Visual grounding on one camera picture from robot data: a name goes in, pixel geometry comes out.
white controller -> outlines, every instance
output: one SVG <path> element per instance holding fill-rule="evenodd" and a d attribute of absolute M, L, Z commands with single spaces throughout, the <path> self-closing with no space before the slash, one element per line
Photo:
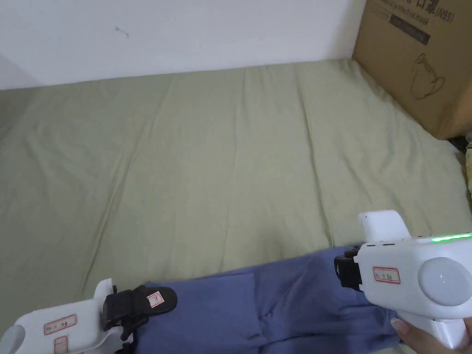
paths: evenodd
<path fill-rule="evenodd" d="M 472 317 L 472 234 L 411 237 L 396 211 L 359 215 L 367 236 L 359 264 L 367 299 L 396 310 L 450 349 L 469 345 Z"/>

blue fabric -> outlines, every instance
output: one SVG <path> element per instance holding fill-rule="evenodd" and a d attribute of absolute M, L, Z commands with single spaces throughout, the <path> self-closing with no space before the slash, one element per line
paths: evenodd
<path fill-rule="evenodd" d="M 345 248 L 168 286 L 177 308 L 138 330 L 136 354 L 363 354 L 400 342 L 394 311 L 342 288 Z"/>

finger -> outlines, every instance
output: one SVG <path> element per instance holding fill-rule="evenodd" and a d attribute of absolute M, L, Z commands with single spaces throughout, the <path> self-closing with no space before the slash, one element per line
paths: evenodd
<path fill-rule="evenodd" d="M 453 354 L 453 350 L 444 347 L 436 338 L 425 331 L 399 319 L 392 319 L 392 326 L 400 338 L 418 354 Z"/>
<path fill-rule="evenodd" d="M 469 332 L 469 337 L 472 337 L 472 317 L 471 318 L 464 318 L 465 326 L 467 327 L 467 331 Z"/>

mattress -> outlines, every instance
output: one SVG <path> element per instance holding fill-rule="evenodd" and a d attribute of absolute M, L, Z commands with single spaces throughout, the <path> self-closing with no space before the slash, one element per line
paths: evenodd
<path fill-rule="evenodd" d="M 0 111 L 0 332 L 104 278 L 361 243 L 365 211 L 472 229 L 463 155 L 350 59 L 1 91 Z"/>

controller handle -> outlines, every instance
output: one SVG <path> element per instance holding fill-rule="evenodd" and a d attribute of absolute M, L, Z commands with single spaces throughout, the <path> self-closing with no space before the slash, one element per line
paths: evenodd
<path fill-rule="evenodd" d="M 398 311 L 398 316 L 416 328 L 428 332 L 446 348 L 464 349 L 470 343 L 464 320 L 432 320 L 404 311 Z"/>

